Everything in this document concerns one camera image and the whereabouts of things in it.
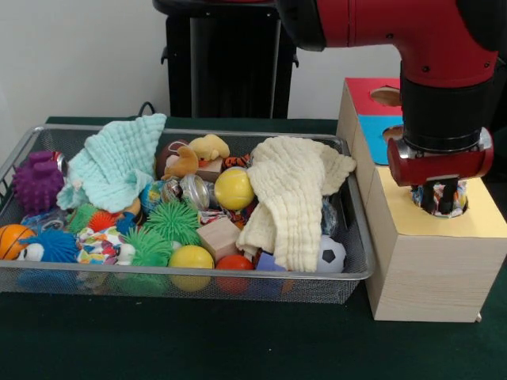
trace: soccer ball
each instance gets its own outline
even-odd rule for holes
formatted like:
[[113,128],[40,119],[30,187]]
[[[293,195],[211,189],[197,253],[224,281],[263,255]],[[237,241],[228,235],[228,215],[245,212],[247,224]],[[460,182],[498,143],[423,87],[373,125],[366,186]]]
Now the soccer ball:
[[345,248],[331,236],[322,235],[318,251],[317,272],[342,273],[345,261]]

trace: cream cloth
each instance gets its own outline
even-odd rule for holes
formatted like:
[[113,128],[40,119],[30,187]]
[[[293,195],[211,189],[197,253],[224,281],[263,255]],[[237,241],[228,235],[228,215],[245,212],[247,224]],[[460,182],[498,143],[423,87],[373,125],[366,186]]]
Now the cream cloth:
[[356,168],[351,157],[310,139],[266,139],[252,152],[248,176],[259,204],[236,245],[250,255],[273,253],[290,270],[315,272],[322,196],[338,191]]

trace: white wall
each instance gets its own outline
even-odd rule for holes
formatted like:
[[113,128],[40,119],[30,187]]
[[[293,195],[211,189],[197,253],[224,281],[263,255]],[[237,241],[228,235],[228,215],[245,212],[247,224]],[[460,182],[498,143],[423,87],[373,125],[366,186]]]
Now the white wall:
[[144,101],[168,112],[165,19],[151,0],[0,0],[0,96],[15,130],[4,139],[0,125],[0,158],[51,115],[129,116]]
[[[0,0],[0,162],[48,116],[169,111],[165,16],[151,0]],[[299,51],[291,118],[336,118],[344,76],[395,76],[390,47]]]
[[392,46],[297,52],[288,115],[294,119],[337,119],[345,77],[398,77],[399,53]]

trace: yellow plush toy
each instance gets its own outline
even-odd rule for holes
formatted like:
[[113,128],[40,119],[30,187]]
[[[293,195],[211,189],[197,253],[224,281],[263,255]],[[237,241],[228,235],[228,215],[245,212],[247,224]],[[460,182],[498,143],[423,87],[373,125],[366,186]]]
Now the yellow plush toy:
[[231,154],[229,146],[217,135],[205,135],[193,140],[189,146],[196,152],[200,165],[207,164],[218,157],[227,158]]

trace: wooden shape sorter box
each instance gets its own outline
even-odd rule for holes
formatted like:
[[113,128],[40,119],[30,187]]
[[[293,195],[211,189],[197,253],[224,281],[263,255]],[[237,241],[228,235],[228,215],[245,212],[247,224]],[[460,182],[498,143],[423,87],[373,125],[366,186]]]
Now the wooden shape sorter box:
[[391,177],[383,131],[402,122],[399,106],[372,99],[398,79],[345,80],[337,136],[356,159],[356,177],[375,246],[367,280],[376,320],[473,322],[507,253],[507,224],[481,179],[467,181],[469,208],[437,218],[416,207]]

